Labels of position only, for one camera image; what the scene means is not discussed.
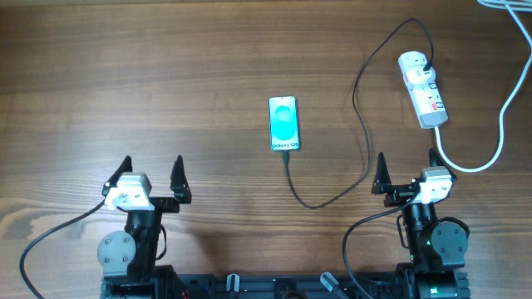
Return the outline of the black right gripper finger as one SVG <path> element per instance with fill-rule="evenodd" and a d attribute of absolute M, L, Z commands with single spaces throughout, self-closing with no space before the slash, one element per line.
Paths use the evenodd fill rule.
<path fill-rule="evenodd" d="M 380 152 L 377 157 L 377 169 L 372 184 L 373 194 L 386 194 L 392 188 L 392 182 L 387 169 L 385 155 Z"/>
<path fill-rule="evenodd" d="M 434 148 L 429 149 L 429 164 L 431 167 L 444 167 L 450 173 L 451 180 L 457 181 L 456 175 L 451 171 L 447 164 L 443 162 Z"/>

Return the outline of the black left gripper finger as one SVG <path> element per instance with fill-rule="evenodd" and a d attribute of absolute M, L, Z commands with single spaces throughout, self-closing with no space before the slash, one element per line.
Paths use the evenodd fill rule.
<path fill-rule="evenodd" d="M 183 157 L 179 154 L 170 175 L 170 189 L 179 203 L 191 203 L 192 193 L 185 175 Z"/>
<path fill-rule="evenodd" d="M 122 174 L 125 172 L 132 172 L 132 171 L 133 171 L 132 159 L 129 155 L 127 155 L 121 162 L 121 165 L 114 172 L 114 174 L 104 183 L 101 194 L 103 196 L 107 196 L 108 193 L 111 191 L 111 188 L 114 188 L 117 186 L 117 182 L 119 178 L 122 176 Z"/>

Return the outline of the blue screen Galaxy smartphone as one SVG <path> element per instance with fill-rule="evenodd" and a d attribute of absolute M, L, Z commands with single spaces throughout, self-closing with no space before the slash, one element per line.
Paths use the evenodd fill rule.
<path fill-rule="evenodd" d="M 296 97 L 272 97 L 268 100 L 268 111 L 271 150 L 299 150 L 300 136 Z"/>

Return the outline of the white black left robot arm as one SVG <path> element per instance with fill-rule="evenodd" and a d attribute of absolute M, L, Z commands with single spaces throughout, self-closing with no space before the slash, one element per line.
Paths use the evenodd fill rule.
<path fill-rule="evenodd" d="M 152 185 L 145 173 L 134 172 L 127 156 L 102 188 L 104 204 L 110 210 L 126 213 L 123 230 L 107 234 L 97 249 L 103 267 L 100 297 L 189 298 L 187 286 L 171 265 L 157 266 L 167 249 L 158 250 L 159 240 L 167 239 L 161 224 L 165 213 L 178 213 L 191 203 L 192 194 L 179 155 L 170 174 L 169 197 L 150 195 Z"/>

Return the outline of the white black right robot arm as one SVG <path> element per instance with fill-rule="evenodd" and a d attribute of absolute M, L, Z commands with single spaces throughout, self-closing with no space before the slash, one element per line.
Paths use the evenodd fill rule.
<path fill-rule="evenodd" d="M 373 194 L 385 196 L 384 206 L 399 208 L 401 245 L 409 263 L 396 267 L 401 298 L 465 299 L 471 297 L 465 266 L 469 227 L 453 217 L 436 216 L 436 204 L 448 199 L 457 177 L 429 150 L 429 165 L 409 184 L 394 185 L 383 153 L 377 158 Z"/>

